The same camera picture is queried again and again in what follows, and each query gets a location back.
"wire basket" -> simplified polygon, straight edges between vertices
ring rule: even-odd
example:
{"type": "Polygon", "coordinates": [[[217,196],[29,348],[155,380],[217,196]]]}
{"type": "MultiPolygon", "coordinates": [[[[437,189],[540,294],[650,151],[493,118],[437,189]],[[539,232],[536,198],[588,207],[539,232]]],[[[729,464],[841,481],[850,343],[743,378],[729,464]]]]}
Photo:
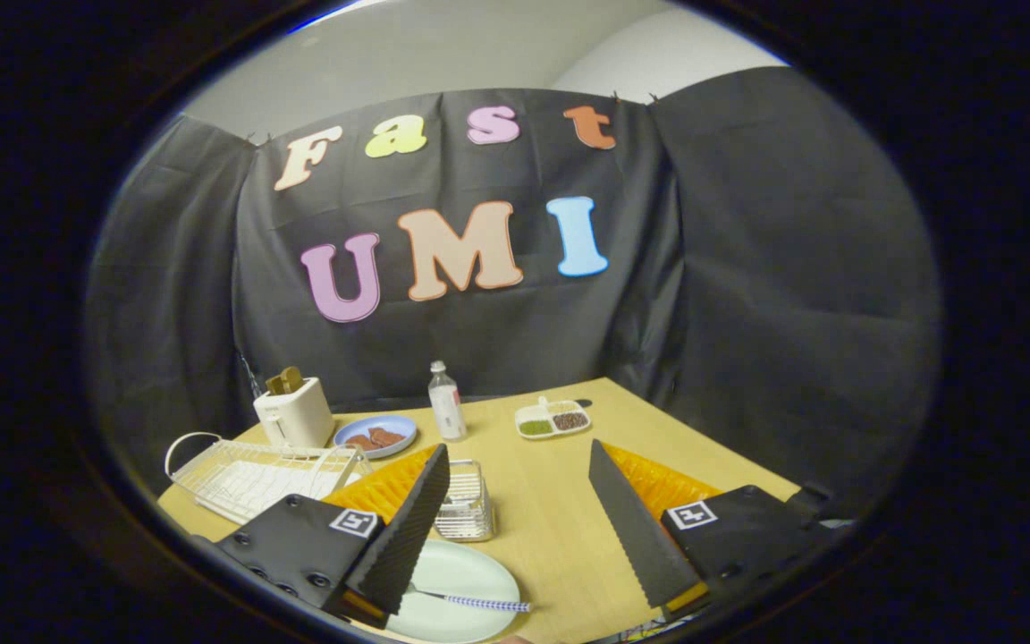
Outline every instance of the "wire basket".
{"type": "Polygon", "coordinates": [[[495,509],[475,461],[450,461],[450,483],[435,529],[449,541],[486,541],[495,535],[495,509]]]}
{"type": "Polygon", "coordinates": [[[372,473],[358,445],[335,448],[246,444],[221,439],[208,432],[188,433],[169,445],[165,473],[193,494],[197,505],[236,523],[252,520],[289,494],[322,499],[359,477],[372,473]],[[215,437],[197,456],[171,472],[177,445],[193,437],[215,437]]]}

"pink letter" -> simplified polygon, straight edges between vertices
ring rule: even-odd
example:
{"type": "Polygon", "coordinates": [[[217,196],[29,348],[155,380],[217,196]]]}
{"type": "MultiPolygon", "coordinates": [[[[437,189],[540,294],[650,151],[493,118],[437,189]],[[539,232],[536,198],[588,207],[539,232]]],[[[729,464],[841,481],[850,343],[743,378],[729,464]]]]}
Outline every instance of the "pink letter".
{"type": "Polygon", "coordinates": [[[312,287],[312,299],[320,315],[333,323],[355,323],[372,315],[380,305],[380,280],[376,277],[376,257],[372,248],[380,243],[376,233],[365,233],[351,237],[344,247],[355,257],[355,277],[360,284],[360,294],[355,299],[340,299],[336,293],[336,280],[332,276],[332,256],[336,246],[323,244],[307,249],[302,255],[302,264],[308,268],[308,282],[312,287]]]}
{"type": "Polygon", "coordinates": [[[467,124],[471,126],[467,138],[478,145],[514,141],[518,136],[518,123],[514,120],[515,110],[507,105],[479,107],[467,115],[467,124]]]}

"plate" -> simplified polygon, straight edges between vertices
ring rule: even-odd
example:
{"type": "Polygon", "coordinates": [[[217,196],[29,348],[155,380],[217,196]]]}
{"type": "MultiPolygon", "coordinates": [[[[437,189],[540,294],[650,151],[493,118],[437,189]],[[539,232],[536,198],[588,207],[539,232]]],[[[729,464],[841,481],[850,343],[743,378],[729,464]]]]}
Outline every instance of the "plate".
{"type": "Polygon", "coordinates": [[[416,440],[418,433],[416,432],[416,420],[412,420],[411,418],[405,418],[404,416],[372,416],[371,418],[355,420],[354,423],[344,425],[336,433],[336,437],[333,437],[332,444],[339,447],[339,445],[344,444],[344,441],[353,436],[369,437],[369,430],[372,428],[384,428],[388,432],[393,433],[393,435],[404,437],[404,440],[397,444],[389,444],[388,447],[368,449],[364,452],[367,453],[368,457],[391,456],[392,453],[398,453],[401,449],[412,444],[412,441],[416,440]]]}
{"type": "Polygon", "coordinates": [[[554,403],[548,403],[546,398],[539,397],[539,404],[533,404],[530,407],[523,407],[515,411],[515,431],[527,440],[544,440],[549,437],[575,435],[575,433],[585,432],[589,429],[590,416],[583,411],[581,404],[575,403],[573,400],[556,400],[554,403]],[[555,416],[559,413],[573,413],[580,416],[583,423],[577,428],[561,430],[555,423],[555,416]],[[551,431],[533,433],[533,435],[531,433],[523,433],[524,423],[546,423],[547,429],[551,431]]]}
{"type": "MultiPolygon", "coordinates": [[[[475,597],[479,600],[518,602],[518,583],[496,560],[469,546],[428,539],[412,574],[418,589],[475,597]]],[[[460,607],[447,600],[405,592],[400,614],[391,615],[385,631],[436,641],[438,644],[472,644],[503,633],[518,613],[487,608],[460,607]]]]}

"white plate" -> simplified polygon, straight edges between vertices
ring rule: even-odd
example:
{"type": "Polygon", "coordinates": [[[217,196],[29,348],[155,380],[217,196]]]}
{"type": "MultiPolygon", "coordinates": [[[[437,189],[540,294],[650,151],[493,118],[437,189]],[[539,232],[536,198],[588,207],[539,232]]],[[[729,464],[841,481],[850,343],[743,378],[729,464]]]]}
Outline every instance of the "white plate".
{"type": "Polygon", "coordinates": [[[336,436],[332,437],[332,444],[335,444],[336,447],[340,447],[340,445],[344,444],[344,441],[355,435],[369,437],[369,430],[372,428],[384,428],[385,430],[388,430],[388,432],[393,432],[397,433],[397,435],[404,437],[404,440],[398,441],[396,444],[389,444],[388,447],[368,449],[364,452],[364,455],[368,457],[391,456],[392,453],[403,451],[409,444],[416,441],[416,435],[418,433],[416,429],[416,420],[412,420],[411,418],[406,418],[405,416],[372,416],[371,418],[354,420],[351,421],[351,423],[344,425],[344,427],[336,433],[336,436]]]}
{"type": "MultiPolygon", "coordinates": [[[[412,583],[422,590],[478,600],[518,602],[518,584],[507,568],[486,554],[447,541],[423,543],[412,583]]],[[[400,614],[385,631],[438,644],[472,644],[503,633],[518,613],[460,607],[418,592],[405,592],[400,614]]]]}

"water bottle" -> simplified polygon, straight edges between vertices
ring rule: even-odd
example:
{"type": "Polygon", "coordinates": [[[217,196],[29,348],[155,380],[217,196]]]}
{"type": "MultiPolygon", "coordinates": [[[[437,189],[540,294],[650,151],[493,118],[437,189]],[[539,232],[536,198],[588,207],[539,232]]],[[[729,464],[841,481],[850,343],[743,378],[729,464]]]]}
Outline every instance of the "water bottle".
{"type": "Polygon", "coordinates": [[[447,441],[464,440],[467,437],[467,425],[464,423],[464,412],[458,408],[458,387],[455,380],[447,376],[447,368],[442,360],[432,364],[434,374],[428,384],[428,398],[432,399],[432,410],[437,415],[437,427],[440,436],[447,441]]]}

